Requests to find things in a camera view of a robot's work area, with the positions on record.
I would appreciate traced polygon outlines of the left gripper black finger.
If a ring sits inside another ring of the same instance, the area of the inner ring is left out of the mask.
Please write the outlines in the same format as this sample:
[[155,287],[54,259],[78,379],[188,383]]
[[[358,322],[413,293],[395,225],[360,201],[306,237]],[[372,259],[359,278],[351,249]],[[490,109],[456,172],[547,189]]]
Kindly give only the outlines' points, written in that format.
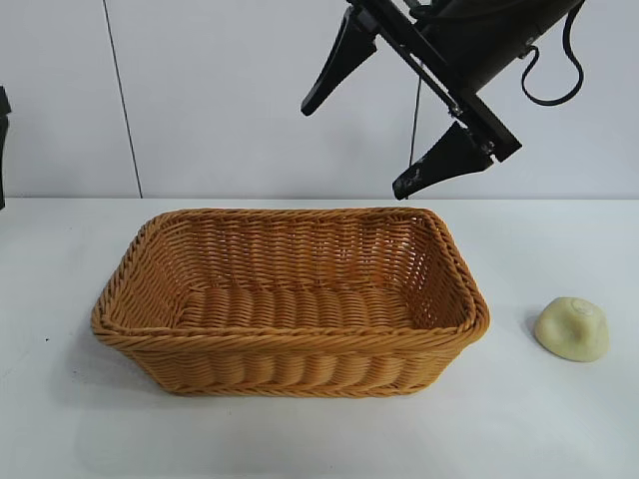
[[[4,147],[6,135],[9,128],[8,115],[11,113],[11,106],[4,87],[0,87],[0,165],[3,163]],[[5,208],[5,194],[3,178],[0,178],[0,209]]]

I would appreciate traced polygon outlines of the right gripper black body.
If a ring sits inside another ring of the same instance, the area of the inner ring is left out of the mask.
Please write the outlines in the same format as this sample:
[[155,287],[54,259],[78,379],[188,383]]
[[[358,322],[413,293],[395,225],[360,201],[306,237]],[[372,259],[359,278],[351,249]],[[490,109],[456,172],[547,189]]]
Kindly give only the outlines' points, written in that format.
[[483,153],[500,162],[520,142],[478,97],[508,64],[536,40],[528,1],[437,1],[426,18],[408,18],[391,1],[353,1],[376,34],[398,54],[466,127]]

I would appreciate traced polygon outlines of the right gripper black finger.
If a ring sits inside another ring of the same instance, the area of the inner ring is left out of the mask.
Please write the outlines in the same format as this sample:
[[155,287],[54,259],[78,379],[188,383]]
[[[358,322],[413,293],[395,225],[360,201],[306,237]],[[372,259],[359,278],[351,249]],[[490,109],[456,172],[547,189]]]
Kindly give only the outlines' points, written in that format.
[[392,183],[397,200],[432,185],[470,174],[481,173],[493,165],[490,155],[474,141],[469,130],[453,123],[444,135]]
[[334,43],[313,87],[301,104],[312,115],[355,69],[376,52],[378,24],[365,9],[346,9]]

